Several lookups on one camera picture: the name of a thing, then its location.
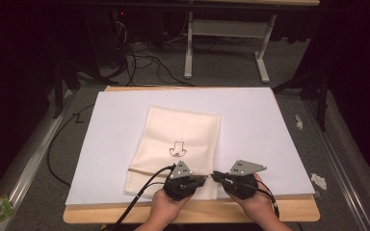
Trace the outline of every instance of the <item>dark wall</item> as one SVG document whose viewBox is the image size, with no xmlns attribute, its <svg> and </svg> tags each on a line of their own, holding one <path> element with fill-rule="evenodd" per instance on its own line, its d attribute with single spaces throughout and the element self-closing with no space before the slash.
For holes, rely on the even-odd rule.
<svg viewBox="0 0 370 231">
<path fill-rule="evenodd" d="M 352 23 L 330 90 L 359 150 L 370 166 L 370 1 Z"/>
<path fill-rule="evenodd" d="M 33 28 L 7 6 L 0 3 L 0 180 L 45 114 L 51 86 L 50 65 Z"/>
</svg>

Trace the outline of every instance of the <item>desk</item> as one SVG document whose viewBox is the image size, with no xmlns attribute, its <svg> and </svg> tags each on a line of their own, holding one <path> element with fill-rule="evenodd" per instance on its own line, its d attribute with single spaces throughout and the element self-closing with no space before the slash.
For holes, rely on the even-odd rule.
<svg viewBox="0 0 370 231">
<path fill-rule="evenodd" d="M 108 88 L 106 90 L 160 90 L 161 88 Z M 316 221 L 320 214 L 312 195 L 277 198 L 280 219 L 283 221 Z M 128 203 L 109 205 L 67 205 L 64 220 L 68 223 L 112 223 L 125 211 Z M 126 223 L 144 222 L 149 213 L 149 202 L 137 203 L 124 220 Z M 190 201 L 181 211 L 176 223 L 251 222 L 239 205 L 229 199 Z"/>
<path fill-rule="evenodd" d="M 318 6 L 318 0 L 204 0 L 204 2 L 227 2 L 227 3 L 247 3 L 247 4 L 271 4 L 271 5 L 294 5 L 294 6 Z M 238 37 L 238 38 L 257 38 L 261 39 L 261 46 L 254 52 L 254 58 L 260 73 L 262 83 L 270 82 L 263 56 L 275 26 L 276 14 L 272 14 L 265 22 L 243 22 L 243 21 L 223 21 L 223 20 L 204 20 L 194 19 L 193 12 L 188 13 L 188 43 L 185 57 L 185 79 L 192 78 L 192 59 L 193 48 L 192 40 L 194 35 Z"/>
</svg>

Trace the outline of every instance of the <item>black cable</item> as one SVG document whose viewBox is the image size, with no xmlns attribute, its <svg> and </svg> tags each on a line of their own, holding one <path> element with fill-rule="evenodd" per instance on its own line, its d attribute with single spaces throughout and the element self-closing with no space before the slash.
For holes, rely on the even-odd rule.
<svg viewBox="0 0 370 231">
<path fill-rule="evenodd" d="M 195 49 L 195 50 L 199 50 L 199 51 L 208 51 L 208 50 L 212 49 L 213 47 L 215 47 L 217 45 L 217 42 L 218 42 L 217 39 L 210 38 L 210 37 L 204 37 L 204 38 L 210 39 L 210 41 L 213 40 L 213 44 L 211 44 L 207 48 L 197 48 L 194 45 L 192 46 L 192 48 Z M 201 41 L 202 40 L 202 37 L 196 37 L 196 39 L 199 40 L 199 41 Z"/>
<path fill-rule="evenodd" d="M 127 53 L 127 55 L 131 55 L 133 57 L 133 59 L 134 59 L 133 60 L 133 62 L 134 62 L 133 63 L 134 70 L 133 70 L 133 73 L 130 74 L 130 71 L 129 71 L 128 67 L 127 67 L 127 73 L 128 73 L 129 81 L 125 85 L 126 87 L 128 87 L 128 86 L 131 86 L 131 87 L 135 86 L 135 83 L 134 83 L 134 74 L 135 74 L 135 71 L 137 70 L 137 59 L 136 59 L 136 57 L 134 55 L 134 52 L 133 52 L 133 45 L 131 45 L 130 50 L 131 50 L 131 54 L 128 54 Z"/>
<path fill-rule="evenodd" d="M 217 37 L 216 40 L 221 44 L 231 44 L 231 45 L 239 45 L 243 43 L 247 43 L 252 40 L 252 38 L 240 38 L 238 41 L 230 41 L 229 39 L 223 39 L 224 37 Z"/>
<path fill-rule="evenodd" d="M 265 194 L 265 195 L 267 195 L 269 198 L 270 198 L 270 200 L 272 201 L 272 205 L 273 205 L 273 209 L 275 210 L 275 214 L 276 214 L 276 216 L 278 217 L 278 218 L 280 218 L 280 212 L 279 212 L 279 210 L 278 210 L 278 203 L 276 202 L 276 199 L 275 199 L 275 197 L 273 196 L 273 194 L 272 194 L 272 192 L 270 191 L 270 189 L 263 183 L 263 182 L 261 182 L 261 181 L 259 181 L 259 180 L 256 180 L 256 179 L 254 179 L 257 183 L 260 183 L 262 186 L 264 186 L 266 189 L 267 189 L 267 192 L 266 191 L 263 191 L 263 190 L 261 190 L 261 189 L 259 189 L 259 188 L 256 188 L 256 187 L 254 187 L 254 186 L 251 186 L 251 185 L 247 185 L 247 184 L 240 184 L 240 185 L 243 185 L 243 186 L 245 186 L 245 187 L 248 187 L 248 188 L 251 188 L 251 189 L 254 189 L 254 190 L 256 190 L 256 191 L 258 191 L 258 192 L 260 192 L 260 193 L 263 193 L 263 194 Z"/>
<path fill-rule="evenodd" d="M 151 185 L 164 185 L 165 183 L 164 182 L 154 182 L 154 183 L 151 183 L 149 185 L 147 185 L 146 187 L 150 187 Z"/>
<path fill-rule="evenodd" d="M 157 58 L 157 57 L 155 57 L 155 56 L 148 55 L 147 53 L 140 53 L 140 54 L 137 54 L 137 55 L 135 55 L 135 56 L 134 56 L 134 54 L 128 54 L 128 55 L 132 55 L 132 56 L 134 57 L 134 60 L 139 60 L 139 59 L 146 59 L 146 60 L 150 60 L 150 64 L 148 64 L 148 65 L 146 65 L 146 66 L 144 66 L 144 67 L 137 67 L 137 66 L 136 66 L 137 68 L 145 68 L 145 67 L 150 66 L 150 65 L 151 65 L 151 64 L 153 64 L 153 63 L 157 64 L 157 65 L 158 65 L 158 68 L 157 68 L 157 76 L 158 76 L 158 78 L 159 78 L 162 82 L 164 82 L 165 84 L 168 84 L 168 85 L 175 85 L 175 84 L 179 83 L 179 84 L 181 84 L 181 85 L 186 85 L 186 86 L 194 87 L 194 85 L 193 85 L 193 84 L 191 84 L 191 83 L 184 82 L 184 81 L 181 81 L 181 80 L 179 80 L 179 79 L 175 78 L 175 77 L 172 75 L 172 73 L 171 73 L 170 69 L 169 69 L 167 66 L 165 66 L 165 65 L 161 62 L 161 60 L 160 60 L 160 59 L 158 59 L 158 58 Z M 171 83 L 171 82 L 165 81 L 165 80 L 163 80 L 163 79 L 161 78 L 161 76 L 159 75 L 159 70 L 160 70 L 160 67 L 161 67 L 161 66 L 162 66 L 162 67 L 164 67 L 164 68 L 167 70 L 167 72 L 168 72 L 169 76 L 170 76 L 172 79 L 174 79 L 174 80 L 176 81 L 176 83 Z"/>
<path fill-rule="evenodd" d="M 99 73 L 98 70 L 97 71 L 91 70 L 91 69 L 87 68 L 86 66 L 78 64 L 77 62 L 75 62 L 73 60 L 65 60 L 65 61 L 68 64 L 70 64 L 71 67 L 73 67 L 75 70 L 84 72 L 87 75 L 89 75 L 90 77 L 94 78 L 97 81 L 100 81 L 103 84 L 106 84 L 106 85 L 118 85 L 119 84 L 119 81 L 112 81 L 112 80 L 110 80 L 110 78 L 113 78 L 113 77 L 116 77 L 117 75 L 120 75 L 121 74 L 120 69 L 117 70 L 116 72 L 112 73 L 111 75 L 107 76 L 107 77 L 103 77 Z"/>
<path fill-rule="evenodd" d="M 178 41 L 178 40 L 182 40 L 182 39 L 185 39 L 186 37 L 188 37 L 188 35 L 183 35 L 185 29 L 186 29 L 186 26 L 188 24 L 188 13 L 185 13 L 185 18 L 184 18 L 184 24 L 182 25 L 182 29 L 181 31 L 178 33 L 178 36 L 174 39 L 171 39 L 171 40 L 166 40 L 164 41 L 165 44 L 169 44 L 170 42 L 175 42 L 175 41 Z"/>
<path fill-rule="evenodd" d="M 145 48 L 134 50 L 134 46 L 141 45 L 141 44 L 145 45 Z M 149 49 L 150 43 L 149 42 L 135 42 L 135 43 L 132 43 L 131 45 L 133 46 L 132 52 L 141 53 Z"/>
<path fill-rule="evenodd" d="M 297 222 L 297 225 L 299 225 L 300 231 L 304 231 L 302 224 L 300 222 Z"/>
<path fill-rule="evenodd" d="M 52 145 L 54 143 L 54 141 L 57 139 L 57 137 L 59 136 L 59 134 L 66 128 L 66 126 L 77 116 L 80 116 L 81 113 L 83 113 L 84 111 L 86 111 L 88 108 L 92 107 L 94 105 L 94 103 L 92 103 L 91 105 L 85 107 L 84 109 L 80 110 L 78 113 L 76 114 L 72 114 L 72 117 L 70 119 L 68 119 L 66 121 L 66 123 L 56 132 L 56 134 L 53 136 L 53 139 L 52 141 L 49 143 L 49 146 L 47 148 L 47 153 L 46 153 L 46 163 L 47 163 L 47 167 L 49 168 L 49 171 L 50 173 L 53 175 L 53 177 L 55 177 L 58 181 L 60 181 L 61 183 L 67 185 L 67 186 L 71 186 L 70 183 L 68 183 L 66 180 L 62 179 L 61 177 L 59 177 L 52 169 L 52 166 L 50 165 L 50 153 L 51 153 L 51 149 L 52 149 Z"/>
<path fill-rule="evenodd" d="M 148 188 L 150 185 L 153 185 L 155 183 L 151 183 L 151 181 L 157 176 L 159 175 L 159 173 L 165 171 L 165 170 L 173 170 L 174 168 L 176 167 L 176 165 L 172 165 L 172 166 L 168 166 L 168 167 L 163 167 L 161 169 L 159 169 L 157 172 L 155 172 L 150 178 L 149 180 L 144 184 L 144 186 L 140 189 L 140 191 L 137 193 L 137 195 L 134 197 L 134 199 L 131 201 L 131 203 L 128 205 L 127 209 L 125 209 L 124 213 L 121 215 L 121 217 L 119 217 L 119 220 L 117 220 L 117 222 L 115 224 L 113 224 L 113 226 L 110 227 L 110 229 L 108 229 L 109 231 L 117 231 L 117 228 L 118 226 L 122 223 L 122 221 L 125 219 L 125 217 L 127 217 L 127 215 L 130 213 L 131 209 L 134 207 L 134 205 L 137 203 L 138 199 L 140 199 L 141 195 L 144 193 L 144 191 L 146 190 L 146 188 Z"/>
<path fill-rule="evenodd" d="M 114 77 L 119 76 L 127 67 L 128 67 L 128 61 L 126 59 L 124 59 L 124 61 L 119 66 L 119 69 L 118 70 L 114 71 L 113 73 L 111 73 L 111 74 L 109 74 L 107 76 L 101 76 L 101 78 L 110 80 L 111 78 L 114 78 Z M 86 78 L 86 77 L 81 76 L 81 75 L 77 75 L 77 77 L 79 79 L 81 79 L 81 80 L 86 81 L 86 82 L 96 82 L 96 81 L 98 81 L 98 78 L 93 78 L 92 76 L 90 76 L 92 78 Z"/>
<path fill-rule="evenodd" d="M 165 45 L 167 45 L 168 47 L 172 47 L 172 48 L 185 47 L 188 44 L 188 41 L 186 40 L 186 38 L 187 38 L 187 36 L 184 36 L 182 38 L 177 38 L 175 40 L 166 41 Z"/>
</svg>

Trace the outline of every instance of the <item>wire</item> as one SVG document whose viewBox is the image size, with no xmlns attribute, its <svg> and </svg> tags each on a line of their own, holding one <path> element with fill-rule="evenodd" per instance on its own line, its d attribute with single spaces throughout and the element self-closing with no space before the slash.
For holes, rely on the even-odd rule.
<svg viewBox="0 0 370 231">
<path fill-rule="evenodd" d="M 280 217 L 280 212 L 279 212 L 279 210 L 278 210 L 278 203 L 276 202 L 275 197 L 273 196 L 273 194 L 272 194 L 272 192 L 270 191 L 269 187 L 267 187 L 263 182 L 261 182 L 261 181 L 259 181 L 259 180 L 256 180 L 256 179 L 254 179 L 254 180 L 255 180 L 257 183 L 260 183 L 262 186 L 264 186 L 264 187 L 267 189 L 267 192 L 266 192 L 266 191 L 264 191 L 264 190 L 258 189 L 258 188 L 256 188 L 256 187 L 253 187 L 253 186 L 251 186 L 251 185 L 247 185 L 247 184 L 240 184 L 240 183 L 238 183 L 238 184 L 243 185 L 243 186 L 248 187 L 248 188 L 251 188 L 251 189 L 254 189 L 254 190 L 256 190 L 256 191 L 258 191 L 258 192 L 260 192 L 260 193 L 263 193 L 263 194 L 265 194 L 265 195 L 269 196 L 270 200 L 272 201 L 273 208 L 275 209 L 275 214 L 276 214 L 276 216 L 279 218 L 279 217 Z"/>
<path fill-rule="evenodd" d="M 67 186 L 71 186 L 70 183 L 68 183 L 66 180 L 62 179 L 61 177 L 59 177 L 52 169 L 52 166 L 50 165 L 50 153 L 51 153 L 51 149 L 52 149 L 52 146 L 53 146 L 53 143 L 54 141 L 58 138 L 59 134 L 66 128 L 66 126 L 75 118 L 75 117 L 78 117 L 80 116 L 81 113 L 83 113 L 84 111 L 86 111 L 88 108 L 92 107 L 94 105 L 94 103 L 92 103 L 91 105 L 85 107 L 84 109 L 80 110 L 78 113 L 76 114 L 72 114 L 72 117 L 70 119 L 68 119 L 66 121 L 66 123 L 56 132 L 56 134 L 53 136 L 53 139 L 52 141 L 49 143 L 49 146 L 47 148 L 47 153 L 46 153 L 46 163 L 47 163 L 47 167 L 49 168 L 49 171 L 50 173 L 58 180 L 60 181 L 61 183 L 67 185 Z"/>
<path fill-rule="evenodd" d="M 183 32 L 185 31 L 185 28 L 186 28 L 186 25 L 187 25 L 187 22 L 188 22 L 188 13 L 185 13 L 185 20 L 184 20 L 184 24 L 182 26 L 182 30 L 181 32 L 179 32 L 178 36 L 172 40 L 168 40 L 168 41 L 165 41 L 166 44 L 170 43 L 170 42 L 174 42 L 174 41 L 178 41 L 178 40 L 181 40 L 181 39 L 184 39 L 186 38 L 187 36 L 184 36 L 183 35 Z"/>
<path fill-rule="evenodd" d="M 136 68 L 145 68 L 145 67 L 149 67 L 149 66 L 151 66 L 152 64 L 157 64 L 157 65 L 158 65 L 158 67 L 157 67 L 157 76 L 158 76 L 158 78 L 159 78 L 163 83 L 168 84 L 168 85 L 181 84 L 181 85 L 186 85 L 186 86 L 194 87 L 194 85 L 193 85 L 193 84 L 191 84 L 191 83 L 184 82 L 184 81 L 181 81 L 181 80 L 179 80 L 179 79 L 175 78 L 175 77 L 172 75 L 172 73 L 171 73 L 170 69 L 169 69 L 169 68 L 167 68 L 167 67 L 166 67 L 166 66 L 161 62 L 161 60 L 160 60 L 160 59 L 158 59 L 157 57 L 155 57 L 155 56 L 151 56 L 151 55 L 148 55 L 147 53 L 144 53 L 144 52 L 140 52 L 140 53 L 138 53 L 137 55 L 134 55 L 134 52 L 132 52 L 132 51 L 133 51 L 133 49 L 131 48 L 131 54 L 128 54 L 128 55 L 133 56 L 133 58 L 134 58 L 134 60 L 133 60 L 133 62 L 132 62 L 132 66 L 134 66 L 134 70 L 135 70 Z M 138 60 L 149 60 L 149 61 L 150 61 L 150 63 L 149 63 L 149 64 L 147 64 L 147 65 L 145 65 L 145 66 L 138 67 L 138 66 L 137 66 L 137 61 L 138 61 Z M 173 82 L 168 82 L 168 81 L 166 81 L 166 80 L 164 80 L 164 79 L 162 79 L 162 78 L 161 78 L 161 76 L 160 76 L 160 74 L 159 74 L 159 71 L 160 71 L 160 69 L 161 69 L 161 66 L 162 66 L 162 67 L 164 67 L 164 68 L 167 70 L 167 72 L 168 72 L 169 76 L 170 76 L 172 79 L 174 79 L 174 80 L 176 81 L 175 83 L 173 83 Z"/>
<path fill-rule="evenodd" d="M 213 47 L 215 47 L 218 43 L 218 40 L 215 37 L 208 37 L 208 36 L 196 36 L 195 37 L 195 39 L 197 39 L 201 43 L 207 43 L 206 41 L 203 41 L 203 39 L 205 39 L 205 38 L 209 39 L 209 41 L 213 40 L 213 43 L 210 46 L 206 47 L 206 48 L 197 48 L 194 45 L 194 42 L 193 42 L 192 48 L 196 49 L 196 50 L 199 50 L 199 51 L 208 51 L 208 50 L 211 50 Z"/>
<path fill-rule="evenodd" d="M 149 180 L 144 184 L 144 186 L 140 189 L 140 191 L 137 193 L 137 195 L 134 197 L 134 199 L 131 201 L 131 203 L 128 205 L 127 209 L 124 211 L 124 213 L 121 215 L 121 217 L 119 218 L 119 220 L 117 220 L 117 222 L 110 227 L 110 229 L 108 229 L 109 231 L 117 231 L 117 228 L 118 226 L 122 223 L 122 221 L 125 219 L 125 217 L 127 217 L 127 215 L 130 213 L 131 209 L 134 207 L 134 205 L 137 203 L 138 199 L 140 199 L 141 195 L 144 193 L 144 191 L 146 190 L 146 188 L 148 188 L 149 186 L 153 185 L 153 184 L 159 184 L 160 182 L 156 182 L 156 183 L 151 183 L 151 181 L 157 176 L 159 175 L 159 173 L 165 171 L 165 170 L 171 170 L 173 171 L 173 169 L 176 167 L 176 165 L 172 165 L 172 166 L 168 166 L 168 167 L 163 167 L 161 169 L 159 169 L 157 172 L 155 172 L 150 178 Z"/>
<path fill-rule="evenodd" d="M 231 44 L 231 45 L 239 45 L 239 44 L 247 43 L 253 40 L 253 38 L 237 38 L 239 40 L 231 41 L 232 39 L 236 39 L 236 38 L 226 38 L 226 39 L 223 39 L 223 38 L 224 37 L 217 37 L 216 40 L 221 44 Z"/>
<path fill-rule="evenodd" d="M 136 50 L 135 52 L 141 53 L 149 49 L 150 43 L 149 42 L 134 42 L 131 43 L 130 45 L 132 46 L 138 46 L 138 45 L 145 45 L 145 48 L 142 48 L 141 50 Z"/>
<path fill-rule="evenodd" d="M 146 187 L 148 188 L 148 187 L 150 187 L 150 186 L 152 186 L 152 185 L 164 185 L 164 182 L 153 182 L 153 183 L 151 183 L 151 184 L 148 184 Z M 105 230 L 107 230 L 108 228 L 110 228 L 110 227 L 109 227 L 109 226 L 106 226 L 106 227 L 102 228 L 100 231 L 105 231 Z"/>
<path fill-rule="evenodd" d="M 119 69 L 116 70 L 115 72 L 111 73 L 108 76 L 98 76 L 98 78 L 86 78 L 86 77 L 84 77 L 82 75 L 79 75 L 79 74 L 77 76 L 78 76 L 79 79 L 84 80 L 86 82 L 96 82 L 96 81 L 100 80 L 101 82 L 103 82 L 105 84 L 117 84 L 118 82 L 104 82 L 102 80 L 109 80 L 111 78 L 114 78 L 114 77 L 120 75 L 127 67 L 128 67 L 128 61 L 126 59 L 124 59 L 124 61 L 119 66 Z"/>
<path fill-rule="evenodd" d="M 299 225 L 300 231 L 304 231 L 303 227 L 302 227 L 302 224 L 300 222 L 297 222 L 297 225 Z"/>
<path fill-rule="evenodd" d="M 135 86 L 135 83 L 134 83 L 134 74 L 135 74 L 135 71 L 137 70 L 137 59 L 136 59 L 136 57 L 134 55 L 134 52 L 133 52 L 133 45 L 130 46 L 130 50 L 131 50 L 131 54 L 129 54 L 129 53 L 127 53 L 127 54 L 128 55 L 131 55 L 133 57 L 133 59 L 134 59 L 133 60 L 133 64 L 132 64 L 134 66 L 134 70 L 133 70 L 133 73 L 130 74 L 130 71 L 129 71 L 128 67 L 127 67 L 127 73 L 128 73 L 129 81 L 125 85 L 126 87 L 128 87 L 128 86 L 131 86 L 131 87 Z"/>
<path fill-rule="evenodd" d="M 115 36 L 116 43 L 119 43 L 119 35 L 121 34 L 122 29 L 124 29 L 124 41 L 122 42 L 122 44 L 125 44 L 127 42 L 127 28 L 124 24 L 117 20 L 114 23 L 116 27 L 118 27 L 117 25 L 119 25 L 119 32 Z"/>
<path fill-rule="evenodd" d="M 172 47 L 172 48 L 181 48 L 181 47 L 185 47 L 188 42 L 187 40 L 185 39 L 187 36 L 184 36 L 182 38 L 179 38 L 179 39 L 176 39 L 176 40 L 171 40 L 171 41 L 167 41 L 166 42 L 166 45 L 168 47 Z"/>
</svg>

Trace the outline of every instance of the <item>printed arrow symbol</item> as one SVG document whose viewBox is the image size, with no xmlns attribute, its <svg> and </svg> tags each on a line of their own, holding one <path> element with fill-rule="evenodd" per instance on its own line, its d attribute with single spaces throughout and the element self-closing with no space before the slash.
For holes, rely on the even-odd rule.
<svg viewBox="0 0 370 231">
<path fill-rule="evenodd" d="M 184 149 L 184 142 L 183 141 L 176 141 L 173 144 L 173 148 L 170 148 L 170 153 L 174 157 L 183 157 L 186 153 Z"/>
</svg>

